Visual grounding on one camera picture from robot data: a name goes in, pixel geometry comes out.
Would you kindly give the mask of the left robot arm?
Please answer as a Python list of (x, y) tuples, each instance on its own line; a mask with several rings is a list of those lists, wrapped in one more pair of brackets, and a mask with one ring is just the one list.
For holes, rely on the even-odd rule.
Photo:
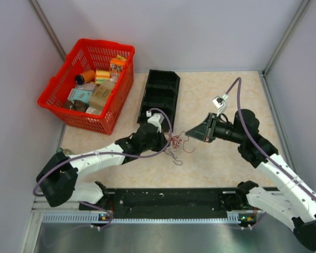
[(158, 155), (168, 145), (158, 127), (151, 123), (142, 124), (135, 133), (99, 150), (80, 155), (54, 154), (37, 176), (35, 188), (41, 190), (41, 195), (51, 207), (76, 201), (103, 209), (108, 205), (108, 195), (100, 182), (84, 182), (85, 176), (143, 158), (142, 154), (146, 151)]

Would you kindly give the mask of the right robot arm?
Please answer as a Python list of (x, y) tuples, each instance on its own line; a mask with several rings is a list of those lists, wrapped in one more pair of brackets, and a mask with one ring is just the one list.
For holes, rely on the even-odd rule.
[(209, 113), (186, 135), (207, 143), (222, 139), (238, 144), (241, 157), (271, 180), (280, 193), (274, 195), (247, 181), (235, 190), (236, 204), (243, 209), (252, 206), (265, 211), (286, 225), (304, 247), (316, 251), (316, 193), (259, 133), (259, 125), (255, 114), (248, 109), (237, 111), (233, 122), (223, 122), (215, 113)]

